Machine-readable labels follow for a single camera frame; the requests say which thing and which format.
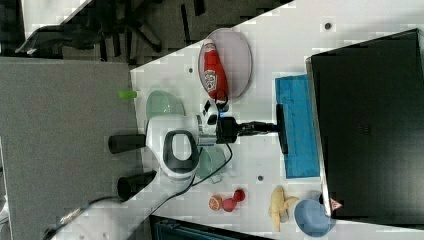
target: ketchup bottle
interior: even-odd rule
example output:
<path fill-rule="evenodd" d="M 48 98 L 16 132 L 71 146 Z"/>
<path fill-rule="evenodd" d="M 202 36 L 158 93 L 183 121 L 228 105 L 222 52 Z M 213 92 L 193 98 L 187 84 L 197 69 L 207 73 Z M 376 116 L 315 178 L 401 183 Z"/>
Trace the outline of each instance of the ketchup bottle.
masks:
<path fill-rule="evenodd" d="M 225 101 L 225 94 L 228 95 L 227 77 L 219 60 L 215 43 L 211 39 L 206 39 L 203 44 L 206 48 L 204 79 L 206 91 L 208 91 L 209 97 Z"/>

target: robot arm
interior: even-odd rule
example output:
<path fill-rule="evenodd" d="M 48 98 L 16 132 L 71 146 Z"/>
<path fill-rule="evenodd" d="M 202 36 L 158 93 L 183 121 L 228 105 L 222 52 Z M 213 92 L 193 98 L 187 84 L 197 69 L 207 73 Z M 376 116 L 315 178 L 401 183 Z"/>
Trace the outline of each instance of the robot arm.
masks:
<path fill-rule="evenodd" d="M 234 142 L 237 136 L 278 131 L 273 124 L 237 124 L 221 118 L 225 104 L 208 100 L 195 116 L 163 115 L 150 119 L 145 146 L 160 169 L 153 181 L 128 201 L 99 201 L 77 209 L 60 220 L 44 239 L 124 240 L 168 199 L 186 192 L 199 163 L 197 146 Z"/>

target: black cable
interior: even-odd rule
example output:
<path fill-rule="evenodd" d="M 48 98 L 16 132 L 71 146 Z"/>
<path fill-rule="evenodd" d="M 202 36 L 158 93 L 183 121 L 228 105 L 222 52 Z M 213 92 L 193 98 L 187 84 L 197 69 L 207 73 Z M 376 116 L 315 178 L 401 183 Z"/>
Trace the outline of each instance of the black cable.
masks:
<path fill-rule="evenodd" d="M 206 181 L 208 178 L 210 178 L 210 177 L 212 177 L 213 175 L 215 175 L 219 170 L 221 170 L 223 167 L 225 167 L 225 165 L 227 165 L 227 163 L 229 163 L 230 161 L 231 161 L 231 159 L 233 158 L 233 150 L 230 148 L 230 145 L 228 145 L 228 143 L 225 143 L 225 145 L 227 145 L 227 148 L 228 148 L 228 150 L 230 151 L 230 157 L 228 158 L 228 160 L 227 161 L 225 161 L 225 163 L 223 163 L 222 165 L 221 165 L 221 167 L 219 167 L 218 169 L 216 169 L 215 171 L 213 171 L 211 174 L 209 174 L 207 177 L 205 177 L 204 179 L 202 179 L 202 180 L 200 180 L 200 181 L 198 181 L 197 183 L 195 183 L 195 184 L 192 184 L 191 186 L 192 187 L 194 187 L 194 186 L 197 186 L 197 185 L 199 185 L 200 183 L 202 183 L 202 182 L 204 182 L 204 181 Z"/>
<path fill-rule="evenodd" d="M 164 203 L 166 203 L 169 199 L 172 199 L 172 198 L 174 198 L 174 197 L 178 197 L 178 196 L 180 196 L 180 195 L 183 195 L 184 193 L 186 193 L 190 188 L 191 188 L 191 186 L 192 186 L 192 184 L 193 184 L 193 182 L 194 182 L 194 175 L 193 175 L 193 178 L 191 179 L 191 183 L 188 185 L 188 187 L 186 188 L 186 189 L 184 189 L 183 191 L 181 191 L 181 192 L 179 192 L 179 193 L 176 193 L 176 194 L 174 194 L 174 195 L 172 195 L 172 196 L 170 196 L 169 198 L 167 198 L 161 205 L 159 205 L 159 207 L 157 207 L 151 214 L 153 214 L 154 212 L 156 212 L 156 210 L 158 210 L 160 207 L 162 207 L 162 205 L 164 204 Z"/>
<path fill-rule="evenodd" d="M 2 220 L 0 220 L 0 225 L 1 225 L 1 224 L 5 224 L 5 223 L 7 223 L 7 222 L 9 222 L 9 217 L 5 217 L 5 218 L 3 218 Z"/>

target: green object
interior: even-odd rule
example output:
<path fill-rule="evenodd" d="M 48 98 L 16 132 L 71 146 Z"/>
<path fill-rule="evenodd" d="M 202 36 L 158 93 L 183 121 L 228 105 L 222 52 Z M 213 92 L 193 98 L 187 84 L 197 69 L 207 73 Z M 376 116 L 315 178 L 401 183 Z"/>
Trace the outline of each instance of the green object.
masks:
<path fill-rule="evenodd" d="M 136 98 L 138 95 L 136 91 L 119 91 L 118 96 L 121 99 L 132 99 Z"/>
<path fill-rule="evenodd" d="M 217 146 L 204 147 L 199 157 L 199 167 L 196 171 L 196 177 L 204 179 L 209 174 L 217 170 L 225 163 L 224 151 Z M 218 171 L 215 175 L 209 178 L 211 183 L 219 183 L 222 181 L 223 169 Z"/>
<path fill-rule="evenodd" d="M 153 91 L 146 103 L 147 119 L 167 114 L 185 115 L 181 100 L 162 90 Z"/>

